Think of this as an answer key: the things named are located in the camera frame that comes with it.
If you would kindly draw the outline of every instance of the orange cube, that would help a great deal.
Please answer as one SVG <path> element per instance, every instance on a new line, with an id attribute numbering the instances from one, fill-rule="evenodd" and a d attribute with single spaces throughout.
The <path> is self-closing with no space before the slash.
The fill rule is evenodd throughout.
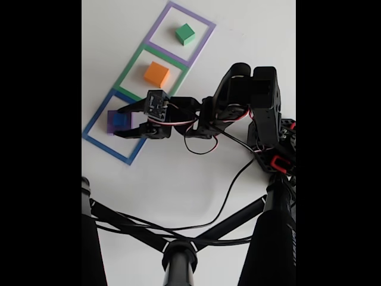
<path id="1" fill-rule="evenodd" d="M 150 84 L 162 88 L 168 79 L 169 74 L 169 69 L 153 61 L 145 72 L 144 79 Z"/>

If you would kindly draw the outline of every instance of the green cube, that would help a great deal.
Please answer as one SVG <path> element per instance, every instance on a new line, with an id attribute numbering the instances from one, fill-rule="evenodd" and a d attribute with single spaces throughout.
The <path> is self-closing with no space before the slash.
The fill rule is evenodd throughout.
<path id="1" fill-rule="evenodd" d="M 176 30 L 176 38 L 185 46 L 196 38 L 196 34 L 188 24 L 185 24 Z"/>

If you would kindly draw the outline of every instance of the robotic arm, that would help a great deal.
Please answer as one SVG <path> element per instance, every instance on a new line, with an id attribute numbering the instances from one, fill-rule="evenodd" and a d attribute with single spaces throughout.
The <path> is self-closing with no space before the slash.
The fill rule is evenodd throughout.
<path id="1" fill-rule="evenodd" d="M 147 98 L 118 110 L 119 113 L 144 112 L 146 123 L 115 135 L 129 138 L 169 138 L 172 127 L 186 138 L 211 139 L 235 121 L 250 114 L 247 144 L 263 171 L 296 176 L 296 122 L 282 119 L 280 90 L 274 67 L 251 68 L 245 63 L 231 66 L 213 97 L 199 103 L 192 97 L 172 97 L 162 90 L 148 91 Z M 192 126 L 199 120 L 197 129 Z"/>

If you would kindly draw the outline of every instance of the purple square outline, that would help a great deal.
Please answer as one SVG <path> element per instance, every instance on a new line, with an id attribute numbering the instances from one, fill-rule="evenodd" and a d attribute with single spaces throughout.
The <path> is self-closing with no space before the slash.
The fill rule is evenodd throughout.
<path id="1" fill-rule="evenodd" d="M 175 8 L 175 9 L 183 12 L 184 14 L 187 14 L 187 15 L 195 18 L 196 20 L 198 20 L 198 21 L 200 21 L 200 22 L 202 22 L 202 23 L 204 23 L 204 24 L 209 26 L 209 29 L 207 30 L 205 36 L 202 38 L 200 44 L 198 45 L 198 47 L 194 51 L 194 53 L 191 56 L 189 61 L 186 61 L 183 58 L 180 58 L 180 57 L 172 54 L 171 52 L 167 51 L 166 49 L 160 48 L 158 45 L 156 45 L 156 44 L 154 44 L 154 43 L 149 41 L 152 38 L 153 34 L 156 32 L 156 30 L 159 27 L 159 25 L 161 24 L 161 22 L 163 21 L 164 17 L 167 15 L 167 13 L 168 13 L 170 8 Z M 154 49 L 158 50 L 159 52 L 162 52 L 163 54 L 165 54 L 165 55 L 173 58 L 174 60 L 182 63 L 186 67 L 191 67 L 192 64 L 195 62 L 195 60 L 197 59 L 197 57 L 200 54 L 200 52 L 202 51 L 203 47 L 207 43 L 207 40 L 211 36 L 211 34 L 212 34 L 212 32 L 213 32 L 215 27 L 216 27 L 216 24 L 214 24 L 214 23 L 208 21 L 207 19 L 202 18 L 201 16 L 199 16 L 199 15 L 197 15 L 197 14 L 195 14 L 195 13 L 193 13 L 193 12 L 183 8 L 183 7 L 181 7 L 180 5 L 177 5 L 176 3 L 170 1 L 165 6 L 164 10 L 161 12 L 160 16 L 157 18 L 155 24 L 152 26 L 152 28 L 150 29 L 148 34 L 145 36 L 143 42 L 146 45 L 149 45 L 149 46 L 153 47 Z"/>

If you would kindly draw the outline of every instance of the red clip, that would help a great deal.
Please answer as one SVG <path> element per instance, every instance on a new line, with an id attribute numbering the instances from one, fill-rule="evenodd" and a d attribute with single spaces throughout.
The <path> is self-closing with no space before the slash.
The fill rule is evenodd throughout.
<path id="1" fill-rule="evenodd" d="M 286 174 L 286 173 L 287 173 L 287 170 L 284 169 L 284 168 L 282 168 L 282 167 L 280 167 L 280 166 L 278 166 L 278 165 L 275 163 L 275 161 L 278 160 L 278 159 L 279 159 L 279 160 L 282 160 L 282 161 L 284 161 L 284 162 L 286 162 L 287 164 L 291 164 L 290 161 L 288 161 L 288 160 L 282 158 L 282 157 L 279 156 L 279 155 L 275 155 L 275 156 L 273 157 L 273 159 L 271 160 L 270 166 L 273 167 L 274 169 L 276 169 L 276 170 L 282 172 L 283 174 Z"/>

